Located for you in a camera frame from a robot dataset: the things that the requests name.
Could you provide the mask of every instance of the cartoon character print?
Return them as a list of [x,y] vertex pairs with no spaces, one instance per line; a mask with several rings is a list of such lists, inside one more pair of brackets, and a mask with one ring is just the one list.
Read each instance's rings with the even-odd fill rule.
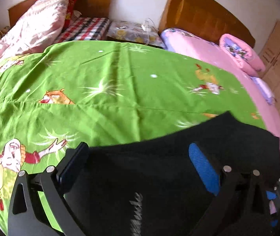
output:
[[127,34],[127,32],[125,30],[120,29],[116,32],[116,39],[124,40],[126,38],[126,34]]
[[224,41],[226,42],[224,44],[225,49],[233,56],[236,57],[239,55],[242,59],[246,59],[245,55],[247,54],[247,51],[240,48],[237,44],[233,43],[229,38],[225,38]]
[[74,104],[64,93],[64,89],[46,91],[46,94],[43,96],[39,103],[42,104],[63,104],[69,105]]
[[58,143],[58,139],[56,138],[54,142],[52,142],[52,144],[48,146],[46,149],[40,152],[34,151],[33,153],[26,152],[25,145],[21,144],[21,142],[16,138],[9,140],[5,144],[4,149],[0,154],[0,210],[1,211],[4,211],[3,198],[4,197],[10,198],[12,193],[12,188],[13,188],[12,185],[12,187],[10,187],[9,189],[10,194],[3,193],[4,192],[3,188],[8,189],[8,187],[4,185],[4,170],[8,169],[10,171],[13,171],[15,174],[14,177],[15,179],[16,174],[19,173],[24,162],[29,164],[37,164],[41,161],[43,156],[59,151],[66,144],[67,144],[67,140],[63,139]]
[[186,31],[182,31],[182,30],[177,30],[177,33],[183,34],[184,36],[187,36],[187,37],[196,37],[194,34],[191,34],[191,33],[188,33]]
[[133,29],[131,29],[132,31],[138,32],[138,33],[142,33],[143,29],[139,28],[139,27],[134,27]]
[[251,117],[254,118],[255,120],[259,120],[258,114],[256,112],[252,112]]
[[150,36],[150,42],[155,42],[156,41],[156,36],[152,35]]
[[214,75],[210,74],[210,69],[206,68],[206,71],[202,71],[202,67],[199,64],[196,64],[196,76],[199,80],[205,82],[205,84],[200,84],[198,88],[194,88],[194,92],[198,92],[200,90],[209,90],[215,95],[219,95],[219,90],[224,90],[224,88],[218,84],[217,79]]
[[139,36],[136,36],[135,37],[135,42],[144,43],[144,39],[139,37]]
[[68,12],[68,13],[66,14],[66,20],[70,20],[70,19],[71,19],[71,13]]
[[206,117],[212,119],[215,118],[218,114],[213,114],[213,113],[203,113],[203,115],[205,115]]
[[3,66],[0,67],[0,72],[3,73],[8,68],[15,66],[15,65],[23,66],[25,56],[27,56],[27,55],[29,55],[29,54],[18,55],[18,56],[9,58],[8,61]]

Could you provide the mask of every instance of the bed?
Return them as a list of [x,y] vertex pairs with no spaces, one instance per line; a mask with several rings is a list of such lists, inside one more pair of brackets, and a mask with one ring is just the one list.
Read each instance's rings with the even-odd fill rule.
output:
[[[56,39],[56,42],[103,39],[110,23],[110,2],[25,0],[18,3],[8,10],[11,29],[0,40],[0,60],[43,52]],[[81,17],[79,22],[69,25],[72,10],[79,11]]]
[[[12,25],[34,2],[9,10]],[[87,11],[95,8],[95,14],[84,14],[83,2],[75,6],[83,17],[107,17],[97,14],[97,8],[102,11],[97,0],[87,3],[94,3]],[[56,18],[65,19],[62,0],[56,4],[63,8]],[[243,123],[268,128],[242,79],[215,61],[211,65],[111,41],[67,41],[30,51],[0,59],[0,228],[5,233],[17,174],[57,165],[65,150],[81,141],[109,146],[153,139],[225,111]],[[263,161],[270,150],[262,145],[260,151],[265,156],[257,160]],[[51,226],[60,230],[43,194],[40,199]]]
[[215,0],[168,0],[159,25],[167,50],[199,59],[232,73],[257,106],[268,131],[280,138],[280,116],[268,105],[257,86],[218,46],[223,34],[231,34],[254,47],[249,30]]

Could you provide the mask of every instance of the green bedsheet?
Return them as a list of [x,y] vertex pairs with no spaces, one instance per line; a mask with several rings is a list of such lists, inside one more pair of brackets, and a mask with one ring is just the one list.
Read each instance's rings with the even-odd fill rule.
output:
[[235,76],[144,45],[73,41],[1,61],[0,227],[7,232],[18,171],[57,165],[66,148],[81,141],[102,146],[152,139],[227,110],[265,128]]

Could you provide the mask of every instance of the pink blanket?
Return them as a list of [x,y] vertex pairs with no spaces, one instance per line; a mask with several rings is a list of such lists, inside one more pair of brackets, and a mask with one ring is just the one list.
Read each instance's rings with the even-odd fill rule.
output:
[[224,34],[219,40],[219,45],[235,61],[239,68],[249,76],[258,77],[257,72],[265,70],[265,65],[257,53],[237,37],[231,34]]
[[61,33],[69,0],[38,0],[0,40],[0,59],[41,53]]
[[250,77],[219,46],[192,34],[183,34],[183,31],[166,30],[161,36],[166,44],[171,45],[172,51],[202,60],[235,75],[251,96],[266,129],[280,138],[280,116],[275,106],[265,101]]

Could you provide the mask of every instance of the wooden headboard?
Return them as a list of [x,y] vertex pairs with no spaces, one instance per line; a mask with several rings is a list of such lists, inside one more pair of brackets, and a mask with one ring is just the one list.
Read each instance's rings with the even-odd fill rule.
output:
[[[18,19],[36,2],[24,0],[11,7],[9,11],[10,26],[14,26]],[[74,9],[82,13],[83,17],[108,18],[111,0],[77,0]]]
[[256,40],[232,13],[215,0],[167,0],[158,32],[179,28],[218,44],[231,34],[254,47]]

